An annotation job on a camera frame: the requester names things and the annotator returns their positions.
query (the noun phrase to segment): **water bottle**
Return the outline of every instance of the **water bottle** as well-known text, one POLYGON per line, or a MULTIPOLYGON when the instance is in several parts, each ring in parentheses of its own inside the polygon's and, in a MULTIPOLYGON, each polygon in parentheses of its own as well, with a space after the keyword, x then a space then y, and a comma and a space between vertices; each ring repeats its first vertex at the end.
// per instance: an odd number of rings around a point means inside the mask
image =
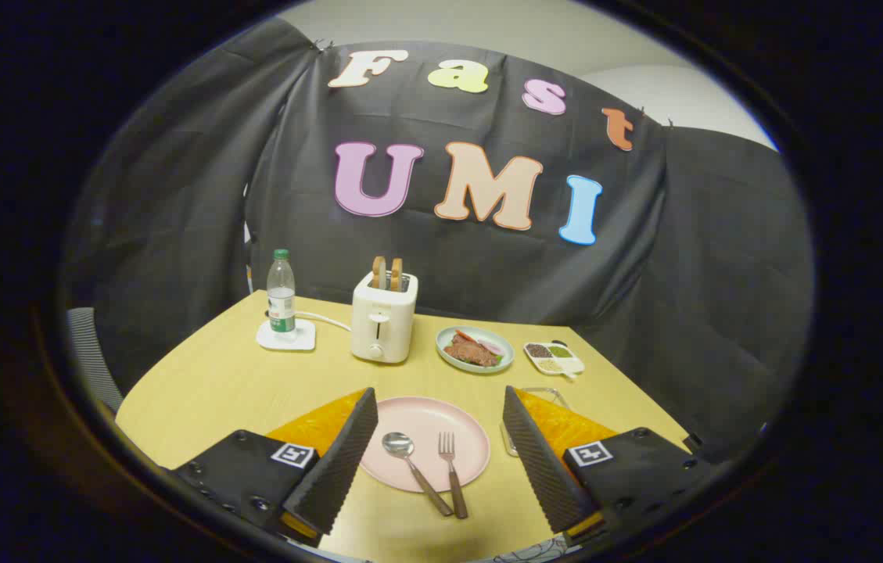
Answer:
POLYGON ((295 335, 295 275, 288 265, 288 250, 277 249, 267 272, 267 317, 271 329, 284 339, 295 335))

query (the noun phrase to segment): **fork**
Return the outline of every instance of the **fork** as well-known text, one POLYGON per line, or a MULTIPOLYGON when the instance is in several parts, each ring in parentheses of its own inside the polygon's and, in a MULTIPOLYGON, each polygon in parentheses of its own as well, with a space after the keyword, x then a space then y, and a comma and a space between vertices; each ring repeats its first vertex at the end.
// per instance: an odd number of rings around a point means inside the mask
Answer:
POLYGON ((448 462, 448 483, 451 484, 451 499, 455 505, 455 516, 468 518, 469 510, 465 508, 462 484, 459 483, 455 466, 451 463, 455 459, 455 432, 438 432, 438 456, 448 462))

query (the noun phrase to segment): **wooden table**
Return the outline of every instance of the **wooden table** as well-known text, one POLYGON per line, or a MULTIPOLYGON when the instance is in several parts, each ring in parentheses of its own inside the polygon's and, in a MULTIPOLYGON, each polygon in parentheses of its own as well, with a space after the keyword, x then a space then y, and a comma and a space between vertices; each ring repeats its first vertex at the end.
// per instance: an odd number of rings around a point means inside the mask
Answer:
MULTIPOLYGON (((350 324, 349 304, 297 298, 298 310, 350 324)), ((518 457, 501 435, 504 388, 553 387, 571 409, 617 432, 652 428, 678 446, 687 432, 572 329, 466 323, 415 317, 410 356, 402 364, 358 360, 350 332, 316 324, 312 352, 273 352, 255 341, 265 292, 255 292, 215 317, 166 355, 126 396, 118 425, 145 455, 175 468, 236 429, 266 434, 365 387, 378 400, 431 396, 472 414, 490 438, 486 470, 465 488, 469 520, 444 518, 422 495, 379 483, 358 469, 333 531, 320 549, 375 563, 469 561, 522 549, 552 537, 518 457), (514 363, 497 375, 474 375, 446 364, 435 350, 438 331, 471 324, 504 336, 514 363), (587 370, 576 381, 542 375, 524 357, 524 342, 566 342, 587 370)))

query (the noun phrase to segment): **power cord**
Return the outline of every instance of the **power cord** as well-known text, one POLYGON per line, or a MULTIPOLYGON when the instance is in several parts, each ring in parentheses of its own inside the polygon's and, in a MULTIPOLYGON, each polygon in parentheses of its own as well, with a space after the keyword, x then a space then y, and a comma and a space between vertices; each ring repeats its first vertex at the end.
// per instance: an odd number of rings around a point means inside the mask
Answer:
POLYGON ((344 323, 338 323, 338 321, 334 321, 333 318, 323 317, 322 314, 306 313, 306 311, 304 311, 304 310, 296 310, 295 316, 296 317, 319 318, 320 321, 327 321, 327 323, 329 323, 331 325, 338 325, 338 327, 345 329, 345 331, 351 332, 351 327, 348 327, 348 325, 345 325, 344 323))

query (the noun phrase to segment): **wooden handle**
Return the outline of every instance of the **wooden handle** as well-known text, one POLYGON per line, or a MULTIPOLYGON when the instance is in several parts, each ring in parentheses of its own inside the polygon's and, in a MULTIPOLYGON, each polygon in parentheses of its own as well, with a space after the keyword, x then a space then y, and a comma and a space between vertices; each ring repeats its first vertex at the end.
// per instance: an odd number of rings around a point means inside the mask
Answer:
POLYGON ((372 261, 372 288, 379 289, 382 284, 381 272, 385 270, 385 257, 376 256, 372 261))
POLYGON ((398 292, 403 288, 403 259, 392 259, 392 281, 389 289, 398 292))
POLYGON ((469 510, 465 508, 465 498, 462 496, 462 484, 458 481, 458 474, 455 470, 448 472, 448 484, 451 485, 451 499, 455 505, 455 516, 457 518, 468 518, 469 510))
POLYGON ((413 471, 413 478, 420 484, 420 488, 427 493, 427 498, 431 499, 431 502, 434 503, 438 512, 444 516, 451 516, 451 506, 448 506, 448 503, 444 502, 444 499, 442 499, 441 495, 434 490, 434 487, 431 487, 431 484, 427 482, 427 478, 424 478, 423 474, 420 473, 420 470, 417 469, 417 466, 415 466, 413 462, 406 460, 406 463, 410 464, 410 471, 413 471))

